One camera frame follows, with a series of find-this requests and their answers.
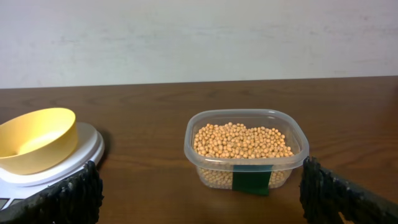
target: scale platform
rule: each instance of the scale platform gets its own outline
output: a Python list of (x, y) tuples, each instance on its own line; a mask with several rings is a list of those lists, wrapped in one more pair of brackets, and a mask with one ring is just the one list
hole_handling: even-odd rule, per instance
[(61, 163), (35, 174), (17, 175), (0, 168), (0, 210), (30, 197), (78, 172), (88, 161), (97, 164), (104, 153), (104, 140), (92, 125), (76, 124), (78, 144)]

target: yellow bowl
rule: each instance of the yellow bowl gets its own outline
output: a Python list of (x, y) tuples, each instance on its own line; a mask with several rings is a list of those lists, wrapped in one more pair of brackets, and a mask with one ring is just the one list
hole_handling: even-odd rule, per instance
[(0, 167), (33, 174), (63, 161), (78, 142), (76, 116), (65, 108), (24, 114), (0, 125)]

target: wood grain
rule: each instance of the wood grain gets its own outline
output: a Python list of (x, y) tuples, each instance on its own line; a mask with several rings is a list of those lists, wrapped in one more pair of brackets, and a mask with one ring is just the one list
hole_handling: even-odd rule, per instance
[(269, 197), (200, 182), (183, 154), (188, 120), (227, 108), (291, 115), (323, 166), (398, 203), (398, 77), (0, 90), (0, 123), (54, 106), (106, 140), (100, 223), (305, 223), (301, 169)]

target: bowl rim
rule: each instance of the bowl rim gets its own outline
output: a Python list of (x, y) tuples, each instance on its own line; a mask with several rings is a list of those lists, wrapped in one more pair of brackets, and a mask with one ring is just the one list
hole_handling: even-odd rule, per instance
[(30, 151), (30, 152), (26, 152), (26, 153), (23, 153), (23, 154), (17, 154), (17, 155), (13, 155), (13, 156), (4, 156), (4, 157), (1, 157), (1, 156), (0, 156), (0, 160), (2, 160), (2, 159), (10, 159), (10, 158), (13, 158), (13, 157), (23, 156), (23, 155), (29, 154), (29, 153), (31, 153), (31, 152), (35, 152), (36, 150), (42, 149), (43, 147), (48, 146), (49, 144), (51, 144), (51, 143), (53, 143), (54, 141), (58, 140), (58, 139), (59, 139), (60, 137), (62, 137), (65, 133), (67, 133), (67, 132), (72, 128), (72, 126), (76, 123), (76, 114), (75, 114), (75, 112), (73, 112), (71, 109), (68, 109), (68, 108), (61, 108), (61, 107), (56, 107), (56, 108), (44, 108), (44, 109), (40, 109), (40, 110), (31, 111), (31, 112), (26, 113), (26, 114), (22, 114), (22, 115), (20, 115), (20, 116), (18, 116), (18, 117), (12, 118), (12, 119), (10, 119), (10, 120), (4, 122), (3, 124), (0, 124), (0, 128), (1, 128), (1, 127), (4, 126), (5, 124), (10, 123), (10, 122), (12, 122), (12, 121), (14, 121), (14, 120), (16, 120), (16, 119), (19, 119), (19, 118), (21, 118), (21, 117), (23, 117), (23, 116), (27, 116), (28, 114), (38, 113), (39, 111), (45, 111), (45, 110), (59, 110), (59, 109), (65, 110), (65, 111), (68, 111), (68, 112), (71, 112), (72, 115), (73, 115), (73, 120), (72, 120), (73, 122), (71, 122), (71, 124), (69, 125), (69, 127), (66, 128), (66, 129), (63, 131), (63, 133), (62, 133), (61, 135), (59, 135), (59, 136), (58, 136), (56, 139), (54, 139), (53, 141), (50, 141), (49, 143), (45, 144), (44, 146), (38, 147), (37, 149), (34, 149), (34, 150)]

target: container rim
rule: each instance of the container rim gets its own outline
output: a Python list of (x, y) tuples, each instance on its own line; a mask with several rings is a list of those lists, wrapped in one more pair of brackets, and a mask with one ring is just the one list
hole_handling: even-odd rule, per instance
[[(273, 115), (275, 117), (278, 117), (280, 119), (285, 120), (288, 122), (294, 130), (296, 130), (298, 137), (300, 138), (302, 145), (300, 147), (300, 152), (292, 157), (281, 157), (281, 158), (261, 158), (261, 159), (224, 159), (224, 158), (211, 158), (211, 157), (205, 157), (197, 154), (192, 146), (190, 145), (190, 138), (192, 136), (192, 129), (190, 129), (190, 126), (193, 126), (193, 123), (200, 119), (201, 117), (204, 117), (204, 114), (207, 113), (247, 113), (247, 114), (263, 114), (263, 115)], [(185, 140), (184, 140), (184, 153), (185, 156), (188, 158), (190, 162), (195, 164), (196, 166), (206, 168), (202, 164), (202, 162), (207, 161), (207, 163), (214, 163), (214, 162), (219, 162), (221, 164), (230, 164), (230, 165), (252, 165), (252, 166), (258, 166), (258, 165), (286, 165), (286, 164), (295, 164), (300, 161), (303, 161), (308, 155), (309, 155), (309, 143), (307, 138), (305, 137), (303, 131), (301, 130), (299, 124), (290, 117), (289, 115), (276, 111), (276, 110), (269, 110), (269, 109), (228, 109), (228, 110), (209, 110), (209, 111), (203, 111), (201, 113), (196, 114), (193, 116), (187, 125), (187, 130), (185, 132)]]

